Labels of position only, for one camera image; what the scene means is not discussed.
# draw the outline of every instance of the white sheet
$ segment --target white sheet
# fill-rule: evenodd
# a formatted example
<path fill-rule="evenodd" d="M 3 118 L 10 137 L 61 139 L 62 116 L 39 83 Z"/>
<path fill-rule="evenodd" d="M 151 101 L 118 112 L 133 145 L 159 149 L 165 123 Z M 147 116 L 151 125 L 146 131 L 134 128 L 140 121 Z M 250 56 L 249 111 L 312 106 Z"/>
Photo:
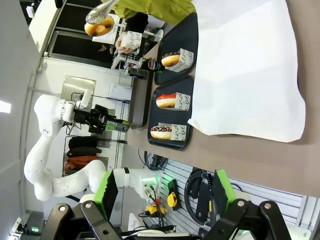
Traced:
<path fill-rule="evenodd" d="M 194 0 L 199 45 L 189 124 L 206 135 L 300 139 L 306 107 L 285 0 Z"/>

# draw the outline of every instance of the black tray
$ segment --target black tray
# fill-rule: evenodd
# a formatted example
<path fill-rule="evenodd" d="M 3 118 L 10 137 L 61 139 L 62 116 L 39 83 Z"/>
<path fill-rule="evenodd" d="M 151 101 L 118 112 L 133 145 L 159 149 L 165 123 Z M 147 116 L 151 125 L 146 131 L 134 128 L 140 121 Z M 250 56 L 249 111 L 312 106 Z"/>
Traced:
<path fill-rule="evenodd" d="M 156 85 L 161 85 L 171 81 L 177 76 L 190 73 L 197 62 L 198 42 L 198 17 L 194 12 L 187 16 L 164 36 L 160 42 L 157 55 L 157 61 L 161 62 L 161 58 L 165 54 L 177 52 L 180 49 L 185 49 L 193 52 L 193 64 L 189 68 L 180 72 L 165 70 L 163 74 L 155 73 L 154 83 Z"/>
<path fill-rule="evenodd" d="M 148 126 L 148 141 L 152 145 L 160 147 L 182 150 L 189 141 L 191 126 L 188 124 L 188 120 L 191 117 L 192 112 L 192 95 L 194 91 L 194 80 L 191 76 L 185 74 L 180 75 L 162 86 L 157 87 L 151 97 L 150 116 Z M 156 99 L 163 94 L 175 94 L 181 93 L 191 96 L 189 111 L 176 111 L 159 108 L 156 104 Z M 154 126 L 158 126 L 159 123 L 164 124 L 179 124 L 186 125 L 185 141 L 173 141 L 153 138 L 150 133 L 150 129 Z"/>

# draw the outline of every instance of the tabletop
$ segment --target tabletop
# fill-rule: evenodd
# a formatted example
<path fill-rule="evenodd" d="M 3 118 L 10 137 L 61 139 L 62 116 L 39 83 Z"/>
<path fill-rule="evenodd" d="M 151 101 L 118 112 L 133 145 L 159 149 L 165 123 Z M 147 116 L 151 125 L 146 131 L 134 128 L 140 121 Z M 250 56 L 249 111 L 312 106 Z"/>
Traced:
<path fill-rule="evenodd" d="M 306 104 L 300 140 L 284 143 L 241 135 L 208 136 L 193 128 L 187 147 L 176 151 L 149 144 L 147 123 L 128 131 L 128 144 L 211 172 L 225 169 L 230 178 L 320 197 L 320 1 L 287 0 L 287 5 L 297 42 L 299 90 Z M 156 59 L 158 47 L 146 58 Z M 153 83 L 151 92 L 156 87 Z"/>

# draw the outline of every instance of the jacket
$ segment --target jacket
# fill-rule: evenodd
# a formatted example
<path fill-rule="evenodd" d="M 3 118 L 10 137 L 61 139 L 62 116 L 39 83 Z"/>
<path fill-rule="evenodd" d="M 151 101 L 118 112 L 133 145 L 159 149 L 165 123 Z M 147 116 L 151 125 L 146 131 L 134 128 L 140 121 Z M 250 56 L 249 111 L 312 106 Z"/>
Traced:
<path fill-rule="evenodd" d="M 192 0 L 119 0 L 115 14 L 127 20 L 136 13 L 152 15 L 168 24 L 178 24 L 196 11 Z"/>

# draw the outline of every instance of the donut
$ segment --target donut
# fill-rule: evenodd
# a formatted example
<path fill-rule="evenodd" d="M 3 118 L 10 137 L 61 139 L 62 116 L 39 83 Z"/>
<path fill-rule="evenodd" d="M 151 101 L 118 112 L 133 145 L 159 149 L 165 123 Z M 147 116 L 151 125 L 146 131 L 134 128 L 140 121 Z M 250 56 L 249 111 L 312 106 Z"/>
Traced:
<path fill-rule="evenodd" d="M 173 67 L 180 60 L 180 52 L 170 52 L 162 57 L 161 63 L 165 67 Z"/>
<path fill-rule="evenodd" d="M 90 24 L 86 23 L 84 25 L 85 32 L 92 37 L 98 37 L 104 34 L 107 34 L 114 27 L 115 21 L 111 16 L 107 16 L 101 23 L 99 24 Z"/>
<path fill-rule="evenodd" d="M 154 126 L 150 130 L 151 136 L 155 139 L 171 139 L 172 128 L 170 126 Z"/>
<path fill-rule="evenodd" d="M 173 109 L 176 106 L 177 94 L 167 94 L 159 96 L 155 102 L 159 108 Z"/>

